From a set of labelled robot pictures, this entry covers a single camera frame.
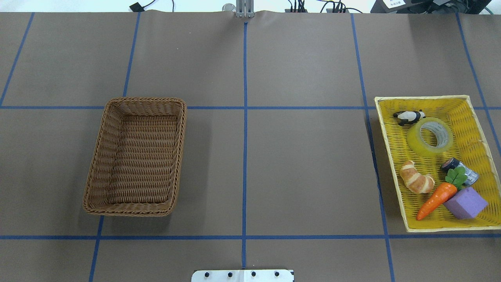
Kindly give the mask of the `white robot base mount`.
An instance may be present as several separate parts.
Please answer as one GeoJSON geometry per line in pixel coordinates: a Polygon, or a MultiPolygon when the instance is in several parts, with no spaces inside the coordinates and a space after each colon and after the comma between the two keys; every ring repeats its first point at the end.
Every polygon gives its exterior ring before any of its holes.
{"type": "Polygon", "coordinates": [[[195,271],[192,282],[294,282],[294,271],[288,269],[236,269],[195,271]]]}

